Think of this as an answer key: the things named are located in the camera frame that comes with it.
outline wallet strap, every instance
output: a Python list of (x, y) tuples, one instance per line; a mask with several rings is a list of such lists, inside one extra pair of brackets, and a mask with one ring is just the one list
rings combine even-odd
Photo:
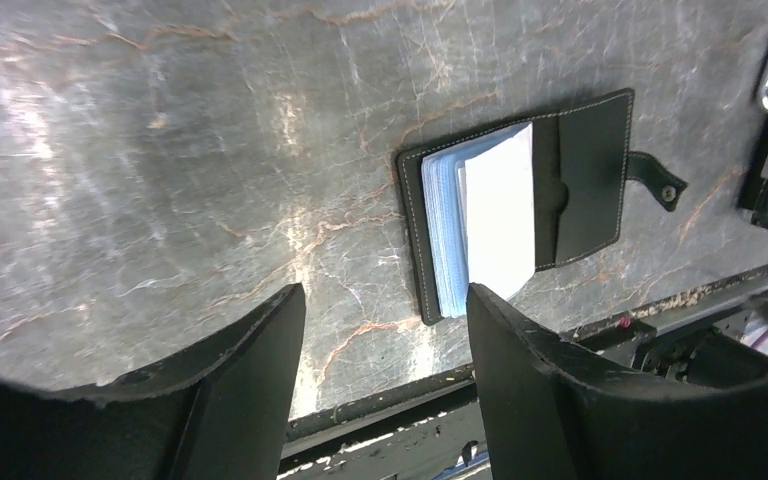
[(670, 173), (653, 155), (629, 152), (628, 157), (626, 180), (642, 183), (664, 210), (675, 211), (687, 182)]

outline black leather wallet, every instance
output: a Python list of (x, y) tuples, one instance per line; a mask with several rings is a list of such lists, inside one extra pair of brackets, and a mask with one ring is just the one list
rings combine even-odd
[(616, 242), (626, 180), (675, 210), (687, 183), (648, 153), (629, 151), (634, 91), (622, 89), (567, 110), (525, 114), (410, 148), (396, 156), (422, 321), (440, 315), (422, 188), (422, 160), (518, 123), (532, 123), (537, 271), (563, 266)]

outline open wallet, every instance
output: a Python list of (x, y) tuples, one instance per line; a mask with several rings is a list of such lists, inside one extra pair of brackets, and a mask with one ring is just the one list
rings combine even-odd
[(622, 89), (396, 156), (425, 324), (464, 315), (470, 282), (510, 298), (535, 272), (616, 242), (626, 180), (675, 210), (687, 183), (629, 151), (633, 104)]

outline white card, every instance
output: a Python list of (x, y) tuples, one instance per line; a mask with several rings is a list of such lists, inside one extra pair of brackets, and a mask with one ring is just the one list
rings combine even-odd
[(469, 281), (511, 298), (534, 276), (532, 125), (466, 161)]

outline table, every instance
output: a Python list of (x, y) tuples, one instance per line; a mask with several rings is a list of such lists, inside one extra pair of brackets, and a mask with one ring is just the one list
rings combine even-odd
[(619, 242), (513, 303), (565, 330), (768, 262), (735, 198), (762, 0), (0, 0), (0, 375), (106, 383), (307, 292), (291, 417), (470, 360), (419, 321), (402, 146), (637, 91)]

